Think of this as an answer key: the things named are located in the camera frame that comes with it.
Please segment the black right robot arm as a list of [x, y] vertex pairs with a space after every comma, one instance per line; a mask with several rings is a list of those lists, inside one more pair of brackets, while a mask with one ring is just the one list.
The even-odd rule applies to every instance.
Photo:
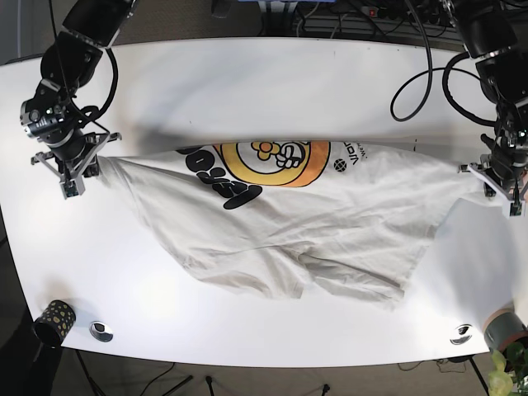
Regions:
[[[21, 105], [24, 131], [49, 148], [32, 157], [31, 163], [45, 165], [59, 178], [66, 199], [84, 193], [85, 179], [100, 173], [98, 152], [121, 138], [106, 127], [87, 134], [83, 128], [97, 125], [115, 98], [119, 71], [111, 46], [136, 7], [135, 1], [76, 2], [63, 25], [52, 28], [54, 43], [41, 59], [35, 95]], [[112, 71], [108, 96], [102, 106], [79, 108], [76, 93], [91, 81], [103, 55], [108, 56]]]

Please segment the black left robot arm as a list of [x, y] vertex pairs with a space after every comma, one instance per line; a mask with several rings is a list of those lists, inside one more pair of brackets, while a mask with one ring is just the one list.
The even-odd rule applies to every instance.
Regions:
[[[480, 137], [489, 152], [459, 170], [478, 178], [485, 196], [501, 201], [506, 217], [522, 216], [527, 208], [527, 55], [498, 2], [445, 1], [443, 7], [465, 47], [441, 68], [445, 99], [463, 117], [494, 132]], [[450, 93], [450, 74], [466, 59], [475, 62], [482, 92], [495, 105], [495, 120], [465, 110]]]

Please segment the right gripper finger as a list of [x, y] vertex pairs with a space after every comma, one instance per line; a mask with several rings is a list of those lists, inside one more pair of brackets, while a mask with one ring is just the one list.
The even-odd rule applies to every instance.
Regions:
[[91, 160], [90, 162], [85, 163], [85, 167], [82, 172], [84, 178], [98, 177], [100, 175], [101, 169], [99, 162], [97, 160]]

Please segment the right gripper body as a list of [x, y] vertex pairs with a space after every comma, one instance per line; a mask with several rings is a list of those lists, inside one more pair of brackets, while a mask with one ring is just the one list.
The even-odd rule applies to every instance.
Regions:
[[82, 176], [86, 162], [97, 160], [99, 151], [110, 142], [121, 140], [120, 133], [84, 134], [81, 130], [71, 130], [62, 140], [51, 142], [45, 139], [49, 152], [37, 153], [31, 164], [42, 163], [59, 178], [64, 199], [81, 196], [85, 192]]

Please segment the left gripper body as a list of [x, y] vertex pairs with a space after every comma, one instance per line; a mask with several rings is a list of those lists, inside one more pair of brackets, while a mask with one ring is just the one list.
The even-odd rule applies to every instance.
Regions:
[[508, 165], [490, 154], [482, 154], [478, 163], [459, 165], [459, 172], [470, 173], [483, 184], [483, 193], [497, 200], [507, 218], [522, 217], [527, 211], [527, 166]]

